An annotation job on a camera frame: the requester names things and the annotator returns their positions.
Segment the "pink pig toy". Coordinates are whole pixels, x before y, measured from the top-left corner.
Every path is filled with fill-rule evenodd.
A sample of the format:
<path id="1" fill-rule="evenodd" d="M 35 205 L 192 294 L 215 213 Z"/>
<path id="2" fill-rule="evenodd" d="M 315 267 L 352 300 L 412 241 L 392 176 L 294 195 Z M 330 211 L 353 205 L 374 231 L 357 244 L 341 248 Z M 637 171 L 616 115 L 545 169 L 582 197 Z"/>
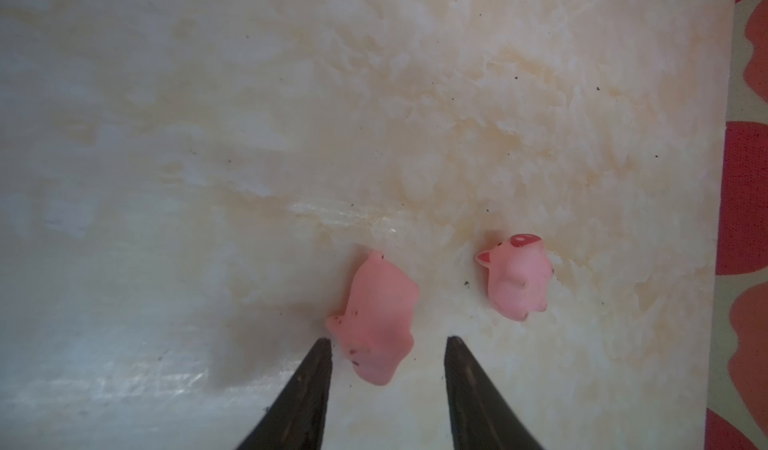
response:
<path id="1" fill-rule="evenodd" d="M 383 253 L 370 251 L 355 272 L 342 314 L 326 319 L 344 358 L 364 381 L 387 385 L 414 346 L 419 286 Z"/>
<path id="2" fill-rule="evenodd" d="M 554 267 L 541 237 L 512 235 L 479 252 L 475 261 L 488 272 L 487 297 L 500 315 L 524 322 L 531 313 L 547 309 Z"/>

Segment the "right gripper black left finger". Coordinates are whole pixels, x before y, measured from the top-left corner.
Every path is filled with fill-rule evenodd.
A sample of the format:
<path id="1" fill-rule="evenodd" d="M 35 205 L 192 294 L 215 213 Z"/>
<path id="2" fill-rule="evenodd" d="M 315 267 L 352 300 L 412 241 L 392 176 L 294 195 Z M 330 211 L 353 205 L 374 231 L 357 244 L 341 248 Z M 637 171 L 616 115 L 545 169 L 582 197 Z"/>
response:
<path id="1" fill-rule="evenodd" d="M 319 338 L 260 422 L 236 449 L 320 449 L 332 368 L 331 341 Z"/>

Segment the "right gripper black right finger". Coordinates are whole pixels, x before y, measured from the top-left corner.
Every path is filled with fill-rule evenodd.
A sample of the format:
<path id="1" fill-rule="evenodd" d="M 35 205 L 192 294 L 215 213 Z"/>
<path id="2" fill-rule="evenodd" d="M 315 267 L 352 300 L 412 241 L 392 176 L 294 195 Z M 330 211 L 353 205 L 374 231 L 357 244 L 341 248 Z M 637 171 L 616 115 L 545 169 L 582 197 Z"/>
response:
<path id="1" fill-rule="evenodd" d="M 458 336 L 447 339 L 444 371 L 454 449 L 542 450 Z"/>

